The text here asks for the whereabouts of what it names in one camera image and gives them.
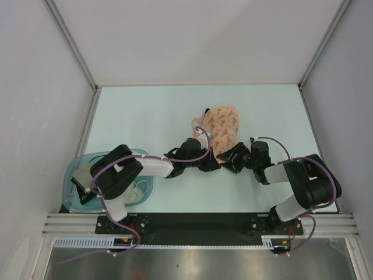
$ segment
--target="cloth with fox print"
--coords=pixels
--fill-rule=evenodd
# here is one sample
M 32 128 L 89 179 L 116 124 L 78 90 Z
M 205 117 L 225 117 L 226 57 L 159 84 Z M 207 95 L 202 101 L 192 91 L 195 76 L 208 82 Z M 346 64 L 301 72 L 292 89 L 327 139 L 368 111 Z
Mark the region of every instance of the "cloth with fox print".
M 204 130 L 214 135 L 211 146 L 215 157 L 236 145 L 236 136 L 240 126 L 236 108 L 219 107 L 210 109 L 202 118 L 193 120 L 193 126 L 195 125 L 200 125 Z

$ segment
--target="metal frame bar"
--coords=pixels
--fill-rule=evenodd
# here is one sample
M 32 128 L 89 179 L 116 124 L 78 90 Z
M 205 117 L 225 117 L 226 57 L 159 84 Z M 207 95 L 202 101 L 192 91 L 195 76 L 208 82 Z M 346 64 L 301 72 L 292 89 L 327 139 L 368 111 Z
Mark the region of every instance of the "metal frame bar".
M 49 259 L 51 257 L 55 237 L 42 237 L 41 249 L 37 257 L 36 265 L 31 275 L 27 277 L 30 280 L 43 280 L 47 272 Z
M 82 134 L 80 136 L 78 148 L 77 148 L 76 153 L 75 153 L 76 158 L 78 156 L 81 156 L 82 154 L 84 154 L 84 152 L 86 150 L 86 146 L 87 146 L 87 142 L 88 142 L 88 138 L 89 138 L 89 133 L 91 131 L 91 127 L 92 127 L 92 124 L 93 124 L 93 118 L 94 118 L 94 115 L 96 113 L 98 101 L 100 99 L 101 90 L 102 90 L 102 88 L 99 87 L 97 90 L 94 91 L 94 95 L 92 96 L 92 100 L 91 100 L 91 103 L 90 103 L 90 106 L 89 106 L 89 109 L 88 109 L 87 117 L 86 117 L 85 122 L 84 122 L 83 131 L 82 131 Z
M 302 77 L 302 79 L 299 83 L 300 89 L 303 89 L 304 85 L 307 83 L 307 80 L 308 80 L 309 76 L 311 75 L 312 71 L 315 69 L 315 66 L 317 65 L 317 63 L 320 60 L 322 54 L 324 53 L 327 46 L 329 45 L 332 36 L 334 35 L 334 33 L 337 30 L 340 22 L 342 21 L 343 16 L 346 14 L 347 9 L 349 8 L 351 2 L 352 2 L 352 0 L 343 0 L 341 5 L 339 6 L 338 11 L 334 15 L 334 18 L 333 18 L 331 24 L 329 25 L 324 37 L 322 38 L 322 40 L 321 40 L 321 42 L 320 42 L 320 44 L 319 44 L 319 46 L 316 50 L 316 53 L 312 57 L 311 62 L 308 64 L 307 69 L 306 69 L 305 73 L 303 74 L 303 77 Z
M 98 213 L 56 213 L 49 214 L 42 236 L 86 236 L 102 237 L 95 234 Z M 315 214 L 316 231 L 312 238 L 359 238 L 359 233 L 352 214 Z M 312 220 L 302 219 L 305 235 L 311 232 Z M 105 237 L 131 237 L 127 235 L 105 235 Z M 288 238 L 288 236 L 264 236 L 265 238 Z
M 43 0 L 45 3 L 53 21 L 55 22 L 58 30 L 60 31 L 61 36 L 64 38 L 65 42 L 68 45 L 68 48 L 71 51 L 72 56 L 74 57 L 75 61 L 78 63 L 79 68 L 82 70 L 86 80 L 88 81 L 89 85 L 93 90 L 97 89 L 96 83 L 89 71 L 87 64 L 85 63 L 81 52 L 79 51 L 73 37 L 70 34 L 69 29 L 67 28 L 64 19 L 61 16 L 56 4 L 53 0 Z
M 346 238 L 347 249 L 358 280 L 372 279 L 373 274 L 363 249 L 361 239 Z

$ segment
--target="light blue tray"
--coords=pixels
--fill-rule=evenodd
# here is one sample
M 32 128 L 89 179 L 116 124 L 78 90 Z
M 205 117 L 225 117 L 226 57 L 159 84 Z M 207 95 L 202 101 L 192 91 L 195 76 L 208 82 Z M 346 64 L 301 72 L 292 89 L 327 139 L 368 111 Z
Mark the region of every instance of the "light blue tray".
M 132 149 L 133 152 L 141 153 L 147 155 L 144 150 L 141 149 Z M 74 172 L 79 169 L 80 167 L 88 164 L 92 159 L 92 162 L 98 162 L 102 156 L 106 155 L 108 152 L 100 152 L 100 153 L 91 153 L 89 155 L 79 156 L 74 159 L 68 169 L 66 171 L 65 179 L 64 179 L 64 189 L 62 191 L 62 203 L 66 207 L 67 210 L 71 212 L 101 212 L 102 205 L 100 200 L 95 197 L 92 200 L 88 201 L 84 205 L 80 203 L 78 191 L 76 190 L 76 186 L 71 182 L 71 178 Z M 153 191 L 153 177 L 152 176 L 140 176 L 135 179 L 135 182 L 142 181 L 138 186 L 142 191 L 146 191 L 143 198 L 136 202 L 131 202 L 126 204 L 126 206 L 134 206 L 143 203 L 147 200 L 150 194 Z

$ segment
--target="stainless steel surface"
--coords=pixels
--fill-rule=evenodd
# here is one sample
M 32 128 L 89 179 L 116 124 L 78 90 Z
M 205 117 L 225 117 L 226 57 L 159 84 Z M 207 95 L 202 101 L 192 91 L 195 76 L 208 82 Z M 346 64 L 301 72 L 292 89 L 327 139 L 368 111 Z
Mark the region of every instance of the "stainless steel surface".
M 269 251 L 144 249 L 117 257 L 97 253 L 57 264 L 86 252 L 53 249 L 45 280 L 357 279 L 344 239 L 313 239 L 290 257 L 275 257 Z

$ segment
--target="light blue table surface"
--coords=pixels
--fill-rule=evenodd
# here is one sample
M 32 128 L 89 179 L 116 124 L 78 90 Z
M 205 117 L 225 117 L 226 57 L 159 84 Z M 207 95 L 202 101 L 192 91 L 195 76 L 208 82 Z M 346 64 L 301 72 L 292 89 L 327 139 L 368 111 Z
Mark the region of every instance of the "light blue table surface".
M 237 142 L 274 137 L 291 156 L 318 153 L 297 85 L 135 86 L 102 88 L 85 153 L 119 144 L 162 155 L 192 136 L 191 122 L 206 108 L 236 107 Z M 286 155 L 268 142 L 273 162 Z M 267 212 L 292 194 L 289 183 L 260 185 L 250 170 L 233 174 L 187 169 L 174 179 L 154 178 L 153 192 L 130 212 Z M 335 212 L 332 205 L 323 211 Z

